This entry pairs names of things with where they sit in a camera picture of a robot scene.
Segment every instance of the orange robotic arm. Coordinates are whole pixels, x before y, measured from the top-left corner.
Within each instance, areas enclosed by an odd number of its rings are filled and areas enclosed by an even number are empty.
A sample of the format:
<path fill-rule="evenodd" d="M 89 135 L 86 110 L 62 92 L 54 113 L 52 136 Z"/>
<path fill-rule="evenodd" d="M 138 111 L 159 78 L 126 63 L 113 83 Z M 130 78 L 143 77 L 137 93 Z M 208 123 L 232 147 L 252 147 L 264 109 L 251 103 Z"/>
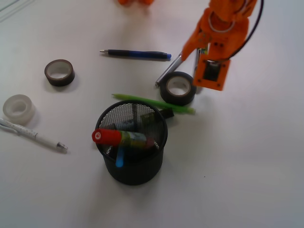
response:
<path fill-rule="evenodd" d="M 230 58 L 234 56 L 245 41 L 249 20 L 257 0 L 210 0 L 195 31 L 182 50 L 182 60 L 197 48 L 210 44 L 207 55 L 201 55 L 194 77 L 194 85 L 215 90 L 223 90 Z M 264 0 L 255 27 L 262 14 Z"/>

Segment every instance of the metal rod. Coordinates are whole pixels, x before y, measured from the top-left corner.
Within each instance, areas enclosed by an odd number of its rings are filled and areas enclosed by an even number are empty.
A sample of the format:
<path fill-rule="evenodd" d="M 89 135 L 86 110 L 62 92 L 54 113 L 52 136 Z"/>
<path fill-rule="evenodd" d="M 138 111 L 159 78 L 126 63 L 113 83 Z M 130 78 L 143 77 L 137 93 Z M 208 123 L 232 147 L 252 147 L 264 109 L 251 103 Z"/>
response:
<path fill-rule="evenodd" d="M 157 79 L 157 81 L 155 82 L 155 86 L 159 87 L 163 77 L 165 77 L 168 73 L 171 73 L 176 70 L 182 64 L 182 62 L 183 61 L 181 59 L 180 53 L 179 56 L 174 60 L 174 62 L 168 67 L 168 69 L 166 69 L 165 72 L 159 77 L 159 79 Z"/>

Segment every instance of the pencil holder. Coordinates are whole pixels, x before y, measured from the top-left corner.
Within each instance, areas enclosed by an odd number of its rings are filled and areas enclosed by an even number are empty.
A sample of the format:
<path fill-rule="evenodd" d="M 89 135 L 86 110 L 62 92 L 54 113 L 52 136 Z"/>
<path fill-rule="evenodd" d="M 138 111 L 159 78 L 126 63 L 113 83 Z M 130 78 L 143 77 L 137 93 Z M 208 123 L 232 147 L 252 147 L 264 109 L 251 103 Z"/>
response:
<path fill-rule="evenodd" d="M 149 149 L 123 148 L 124 166 L 121 168 L 115 165 L 117 147 L 96 144 L 106 168 L 117 181 L 127 185 L 144 184 L 160 170 L 168 128 L 156 108 L 135 100 L 118 102 L 100 116 L 95 129 L 98 128 L 143 133 L 154 139 L 154 146 Z"/>

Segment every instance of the mechanical pencil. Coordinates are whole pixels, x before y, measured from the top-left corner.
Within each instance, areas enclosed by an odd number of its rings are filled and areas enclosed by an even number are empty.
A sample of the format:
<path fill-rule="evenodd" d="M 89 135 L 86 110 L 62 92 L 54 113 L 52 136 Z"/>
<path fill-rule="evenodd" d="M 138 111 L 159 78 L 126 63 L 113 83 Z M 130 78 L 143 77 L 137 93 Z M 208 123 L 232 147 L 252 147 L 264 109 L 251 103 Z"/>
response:
<path fill-rule="evenodd" d="M 51 139 L 49 139 L 49 138 L 47 138 L 43 135 L 40 135 L 37 132 L 35 132 L 31 129 L 28 129 L 24 126 L 13 124 L 13 123 L 10 123 L 10 122 L 5 121 L 3 119 L 0 119 L 0 124 L 7 127 L 7 128 L 11 128 L 11 129 L 17 131 L 18 133 L 20 133 L 22 135 L 25 135 L 25 136 L 43 144 L 43 145 L 54 148 L 59 152 L 63 152 L 63 153 L 67 152 L 67 147 L 64 144 L 62 144 L 58 141 L 51 140 Z"/>

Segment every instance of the black wire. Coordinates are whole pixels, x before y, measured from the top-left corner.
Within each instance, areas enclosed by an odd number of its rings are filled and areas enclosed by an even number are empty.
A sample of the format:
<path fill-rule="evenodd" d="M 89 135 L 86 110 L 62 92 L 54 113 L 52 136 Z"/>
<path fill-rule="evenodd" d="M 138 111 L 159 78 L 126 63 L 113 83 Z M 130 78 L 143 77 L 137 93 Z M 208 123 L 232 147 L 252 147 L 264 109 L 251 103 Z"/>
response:
<path fill-rule="evenodd" d="M 242 44 L 242 46 L 240 46 L 235 52 L 233 52 L 231 54 L 231 56 L 227 59 L 224 59 L 224 60 L 220 60 L 219 62 L 222 62 L 222 61 L 227 61 L 229 59 L 231 59 L 233 56 L 235 56 L 238 52 L 240 52 L 240 50 L 248 43 L 248 41 L 250 40 L 250 38 L 252 37 L 252 35 L 254 34 L 260 20 L 261 20 L 261 17 L 262 17 L 262 12 L 263 12 L 263 8 L 264 8 L 264 0 L 261 0 L 261 7 L 260 7 L 260 12 L 258 14 L 258 17 L 256 19 L 256 23 L 254 25 L 254 27 L 252 28 L 249 36 L 247 37 L 247 39 L 244 41 L 244 43 Z"/>

